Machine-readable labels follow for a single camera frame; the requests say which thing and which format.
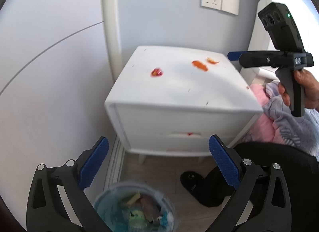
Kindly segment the tan cardboard box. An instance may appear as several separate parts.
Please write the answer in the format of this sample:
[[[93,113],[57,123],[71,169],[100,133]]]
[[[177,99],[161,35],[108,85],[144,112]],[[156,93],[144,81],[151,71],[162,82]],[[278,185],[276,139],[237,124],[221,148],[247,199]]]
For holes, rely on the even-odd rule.
[[[131,207],[132,205],[134,205],[136,202],[138,202],[141,198],[141,194],[140,193],[136,193],[134,194],[126,203],[126,205],[128,207]]]

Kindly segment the clear plastic bottle green label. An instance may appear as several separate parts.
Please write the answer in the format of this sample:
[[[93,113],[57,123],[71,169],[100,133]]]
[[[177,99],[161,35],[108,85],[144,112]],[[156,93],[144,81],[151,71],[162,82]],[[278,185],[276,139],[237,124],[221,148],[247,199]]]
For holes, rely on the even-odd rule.
[[[130,211],[128,228],[130,231],[139,231],[147,227],[146,218],[141,210],[134,209]]]

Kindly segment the pink cardboard box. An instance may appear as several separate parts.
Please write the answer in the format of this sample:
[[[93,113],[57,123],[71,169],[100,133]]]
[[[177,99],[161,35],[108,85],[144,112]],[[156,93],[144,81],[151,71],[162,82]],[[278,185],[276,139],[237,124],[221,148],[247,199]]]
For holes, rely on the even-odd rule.
[[[140,204],[146,220],[150,223],[159,223],[160,209],[157,202],[149,195],[142,194]]]

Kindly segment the trash bin with teal liner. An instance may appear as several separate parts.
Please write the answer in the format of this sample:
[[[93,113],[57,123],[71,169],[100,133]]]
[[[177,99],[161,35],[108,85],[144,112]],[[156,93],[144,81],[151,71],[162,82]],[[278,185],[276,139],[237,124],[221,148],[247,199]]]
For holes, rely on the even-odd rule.
[[[131,207],[127,201],[136,193],[151,196],[160,209],[159,223],[147,222],[147,227],[139,231],[176,231],[178,221],[174,205],[160,191],[153,189],[145,183],[120,182],[113,184],[108,190],[97,197],[94,208],[100,218],[111,231],[130,231],[128,222],[130,211],[138,209],[142,211],[140,200]]]

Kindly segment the small orange peel scrap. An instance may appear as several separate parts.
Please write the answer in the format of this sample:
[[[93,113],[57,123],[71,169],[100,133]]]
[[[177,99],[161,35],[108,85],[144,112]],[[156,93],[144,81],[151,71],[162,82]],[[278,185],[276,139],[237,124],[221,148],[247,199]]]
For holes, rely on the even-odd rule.
[[[219,63],[219,61],[216,61],[216,60],[211,59],[211,58],[207,58],[207,59],[206,59],[206,61],[207,61],[208,63],[210,63],[210,64],[213,64],[213,65],[218,64],[218,63]]]

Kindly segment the black slipper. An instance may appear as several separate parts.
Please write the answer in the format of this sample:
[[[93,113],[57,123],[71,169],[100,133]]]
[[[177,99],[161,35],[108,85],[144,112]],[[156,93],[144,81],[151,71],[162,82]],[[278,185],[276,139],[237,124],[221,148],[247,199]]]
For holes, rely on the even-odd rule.
[[[222,204],[226,196],[231,196],[234,187],[227,184],[218,167],[203,177],[197,172],[186,171],[181,174],[182,186],[203,206],[211,208]]]

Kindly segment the pink floral bedding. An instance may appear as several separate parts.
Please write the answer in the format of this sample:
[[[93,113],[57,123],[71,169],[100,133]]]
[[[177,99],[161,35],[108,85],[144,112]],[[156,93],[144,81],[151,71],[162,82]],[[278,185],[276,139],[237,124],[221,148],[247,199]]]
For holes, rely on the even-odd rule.
[[[251,126],[243,142],[272,142],[297,148],[318,158],[318,111],[306,109],[302,117],[294,117],[283,103],[278,81],[263,85],[252,84],[250,89],[262,106],[263,114]]]

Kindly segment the black trouser leg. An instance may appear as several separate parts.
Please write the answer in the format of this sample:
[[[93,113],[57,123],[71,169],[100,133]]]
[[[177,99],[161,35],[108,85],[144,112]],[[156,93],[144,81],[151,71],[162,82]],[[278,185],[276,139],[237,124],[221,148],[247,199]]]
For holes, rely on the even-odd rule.
[[[293,147],[240,145],[241,183],[208,231],[318,231],[318,162]]]

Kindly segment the white nightstand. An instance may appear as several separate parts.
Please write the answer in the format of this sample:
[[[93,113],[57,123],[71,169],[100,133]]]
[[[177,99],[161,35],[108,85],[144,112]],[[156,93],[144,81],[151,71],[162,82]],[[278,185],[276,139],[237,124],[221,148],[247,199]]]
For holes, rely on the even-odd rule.
[[[194,67],[194,60],[208,71]],[[152,77],[155,68],[163,75]],[[136,48],[104,106],[124,149],[139,163],[149,155],[206,157],[214,134],[232,147],[263,112],[226,56],[169,46]]]

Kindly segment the red candy wrapper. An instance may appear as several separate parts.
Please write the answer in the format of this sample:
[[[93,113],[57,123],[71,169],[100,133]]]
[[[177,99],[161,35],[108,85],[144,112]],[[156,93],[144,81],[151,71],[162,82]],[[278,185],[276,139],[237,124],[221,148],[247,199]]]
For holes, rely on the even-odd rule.
[[[150,75],[152,77],[160,77],[163,75],[163,71],[160,68],[155,68]]]

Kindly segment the white wall switch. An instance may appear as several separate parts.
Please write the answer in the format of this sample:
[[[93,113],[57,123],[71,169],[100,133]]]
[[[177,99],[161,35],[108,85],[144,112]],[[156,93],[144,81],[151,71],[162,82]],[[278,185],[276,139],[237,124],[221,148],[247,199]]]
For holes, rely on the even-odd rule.
[[[221,11],[238,16],[239,3],[240,3],[240,0],[222,0]]]

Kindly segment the cream bed frame post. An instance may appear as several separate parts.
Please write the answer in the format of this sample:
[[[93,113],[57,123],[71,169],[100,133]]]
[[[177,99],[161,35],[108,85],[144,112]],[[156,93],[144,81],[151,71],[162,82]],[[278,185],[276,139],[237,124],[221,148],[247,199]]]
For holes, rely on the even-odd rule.
[[[119,28],[118,0],[102,0],[102,11],[109,63],[112,78],[116,81],[124,67]]]

